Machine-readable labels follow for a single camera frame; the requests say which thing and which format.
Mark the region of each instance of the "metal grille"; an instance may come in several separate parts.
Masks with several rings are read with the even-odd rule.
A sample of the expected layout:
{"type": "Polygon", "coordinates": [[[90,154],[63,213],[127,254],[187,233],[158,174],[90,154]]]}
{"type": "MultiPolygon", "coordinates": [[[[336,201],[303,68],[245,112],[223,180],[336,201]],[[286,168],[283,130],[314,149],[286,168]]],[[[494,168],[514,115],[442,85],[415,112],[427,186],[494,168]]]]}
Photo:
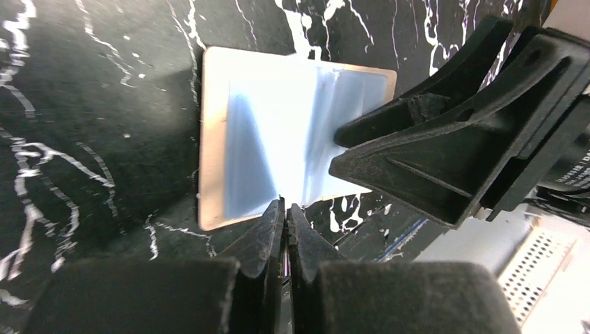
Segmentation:
{"type": "Polygon", "coordinates": [[[534,228],[498,279],[522,326],[571,252],[576,238],[534,228]]]}

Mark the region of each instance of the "hole in bracket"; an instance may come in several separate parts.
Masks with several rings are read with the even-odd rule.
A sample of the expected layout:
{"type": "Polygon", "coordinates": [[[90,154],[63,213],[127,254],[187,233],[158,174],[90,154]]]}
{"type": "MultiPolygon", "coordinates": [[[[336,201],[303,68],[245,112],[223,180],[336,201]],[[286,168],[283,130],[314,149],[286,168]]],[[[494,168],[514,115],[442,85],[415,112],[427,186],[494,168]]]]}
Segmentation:
{"type": "Polygon", "coordinates": [[[473,109],[473,108],[466,109],[455,117],[455,121],[467,122],[469,120],[469,118],[471,117],[471,115],[473,115],[474,112],[475,112],[475,109],[473,109]]]}
{"type": "Polygon", "coordinates": [[[525,66],[533,65],[541,57],[541,50],[533,51],[525,61],[525,66]]]}

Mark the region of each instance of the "black marble surface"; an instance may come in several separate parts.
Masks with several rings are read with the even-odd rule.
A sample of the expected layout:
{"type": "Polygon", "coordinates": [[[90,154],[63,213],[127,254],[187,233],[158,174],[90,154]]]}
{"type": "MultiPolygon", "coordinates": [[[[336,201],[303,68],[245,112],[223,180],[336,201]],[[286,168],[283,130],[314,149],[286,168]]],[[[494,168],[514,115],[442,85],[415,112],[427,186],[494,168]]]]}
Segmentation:
{"type": "MultiPolygon", "coordinates": [[[[394,69],[399,94],[490,13],[521,29],[546,17],[548,1],[3,1],[0,333],[20,330],[65,262],[215,256],[248,228],[205,233],[196,223],[206,46],[394,69]]],[[[306,214],[358,260],[378,257],[421,219],[377,193],[318,202],[306,214]]],[[[443,232],[426,224],[414,243],[443,232]]]]}

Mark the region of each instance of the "black plastic bracket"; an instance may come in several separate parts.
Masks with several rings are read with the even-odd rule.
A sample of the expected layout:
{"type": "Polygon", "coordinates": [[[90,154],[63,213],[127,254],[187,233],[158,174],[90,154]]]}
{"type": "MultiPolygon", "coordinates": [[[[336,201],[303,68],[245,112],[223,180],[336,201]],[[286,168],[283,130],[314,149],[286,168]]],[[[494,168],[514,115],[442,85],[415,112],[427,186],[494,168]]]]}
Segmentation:
{"type": "Polygon", "coordinates": [[[590,108],[580,94],[590,81],[590,47],[529,27],[495,80],[477,93],[506,29],[502,20],[486,18],[456,54],[466,61],[453,57],[440,77],[343,126],[335,141],[353,147],[332,160],[330,174],[451,228],[482,207],[492,209],[490,221],[514,209],[588,125],[590,108]],[[475,65],[475,58],[487,61],[475,65]],[[478,81],[459,81],[460,73],[478,81]],[[447,87],[447,94],[433,86],[447,87]],[[442,97],[412,104],[427,94],[442,97]],[[415,114],[434,117],[409,122],[415,114]]]}

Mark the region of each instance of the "light blue card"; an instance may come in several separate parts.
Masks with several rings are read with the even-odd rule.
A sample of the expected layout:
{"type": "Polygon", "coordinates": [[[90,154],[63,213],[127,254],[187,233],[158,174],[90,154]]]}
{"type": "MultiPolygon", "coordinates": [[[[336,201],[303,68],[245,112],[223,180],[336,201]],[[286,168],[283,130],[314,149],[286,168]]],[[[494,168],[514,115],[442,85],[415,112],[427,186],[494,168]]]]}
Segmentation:
{"type": "MultiPolygon", "coordinates": [[[[217,225],[258,216],[279,196],[290,207],[368,191],[328,174],[332,158],[346,150],[334,144],[333,137],[338,127],[392,99],[395,72],[223,51],[241,61],[235,70],[219,71],[230,75],[220,88],[227,91],[227,109],[223,167],[219,166],[223,210],[217,213],[217,225]],[[250,61],[243,61],[244,54],[250,61]]],[[[208,86],[213,62],[207,62],[207,56],[205,92],[216,89],[208,86]]],[[[201,145],[208,143],[202,140],[201,145]]],[[[201,166],[206,158],[201,156],[201,166]]],[[[200,195],[200,204],[212,202],[202,191],[200,195]]]]}

